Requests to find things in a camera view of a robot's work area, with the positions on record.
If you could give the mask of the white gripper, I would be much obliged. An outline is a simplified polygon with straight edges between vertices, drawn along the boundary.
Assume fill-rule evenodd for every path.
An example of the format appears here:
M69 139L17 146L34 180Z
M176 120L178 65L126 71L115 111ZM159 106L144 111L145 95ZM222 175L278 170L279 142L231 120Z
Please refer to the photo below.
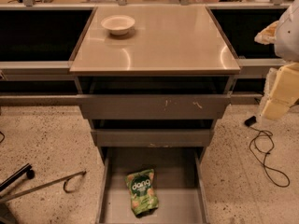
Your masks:
M261 30L254 41L263 45L274 44L278 21ZM288 63L279 69L271 68L264 86L264 97L259 105L263 119L281 119L299 99L299 63Z

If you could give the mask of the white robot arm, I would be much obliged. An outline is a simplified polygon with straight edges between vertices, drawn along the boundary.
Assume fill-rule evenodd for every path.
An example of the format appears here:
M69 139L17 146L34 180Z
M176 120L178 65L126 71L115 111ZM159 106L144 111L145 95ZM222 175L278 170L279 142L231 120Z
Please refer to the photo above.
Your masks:
M272 69L266 78L262 117L278 120L299 99L299 0L254 37L260 44L273 44L275 54L287 63Z

